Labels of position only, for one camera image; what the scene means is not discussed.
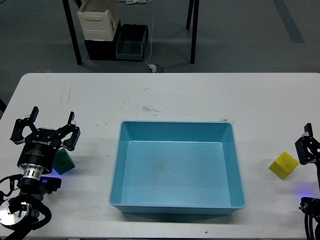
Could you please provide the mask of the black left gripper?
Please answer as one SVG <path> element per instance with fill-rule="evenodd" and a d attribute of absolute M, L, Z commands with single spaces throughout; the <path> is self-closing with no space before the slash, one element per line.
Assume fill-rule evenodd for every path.
<path fill-rule="evenodd" d="M 39 128 L 34 125 L 39 108 L 34 106 L 29 117 L 18 118 L 15 121 L 10 140 L 16 145 L 24 143 L 17 166 L 25 168 L 27 165 L 40 166 L 43 174 L 50 174 L 54 168 L 54 161 L 59 148 L 74 151 L 81 131 L 74 121 L 75 113 L 70 112 L 67 124 L 58 130 Z M 25 127 L 29 127 L 31 134 L 23 136 Z"/>

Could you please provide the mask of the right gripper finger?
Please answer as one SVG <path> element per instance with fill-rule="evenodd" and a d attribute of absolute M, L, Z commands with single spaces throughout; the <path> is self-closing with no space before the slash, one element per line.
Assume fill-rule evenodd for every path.
<path fill-rule="evenodd" d="M 311 123 L 304 126 L 304 133 L 295 142 L 295 148 L 301 165 L 320 163 L 320 143 L 313 136 Z"/>

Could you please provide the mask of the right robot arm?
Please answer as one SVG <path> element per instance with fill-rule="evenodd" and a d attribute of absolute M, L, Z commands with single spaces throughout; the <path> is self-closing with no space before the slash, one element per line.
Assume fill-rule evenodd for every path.
<path fill-rule="evenodd" d="M 320 143 L 313 136 L 312 124 L 304 126 L 304 133 L 295 142 L 295 148 L 301 165 L 314 164 L 317 178 L 320 178 Z M 320 199 L 302 197 L 299 209 L 304 213 L 304 229 L 308 240 L 320 238 Z"/>

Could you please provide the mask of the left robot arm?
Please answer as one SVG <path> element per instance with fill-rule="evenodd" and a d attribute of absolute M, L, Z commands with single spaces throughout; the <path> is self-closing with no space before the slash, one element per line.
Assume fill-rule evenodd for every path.
<path fill-rule="evenodd" d="M 74 151 L 81 134 L 74 112 L 58 129 L 37 128 L 34 122 L 38 113 L 35 106 L 30 116 L 17 119 L 10 138 L 24 147 L 17 162 L 23 173 L 1 179 L 9 181 L 9 192 L 0 193 L 0 224 L 12 230 L 8 240 L 22 240 L 50 222 L 51 210 L 42 201 L 44 195 L 61 187 L 62 180 L 48 175 L 52 171 L 62 175 L 75 167 L 68 153 Z"/>

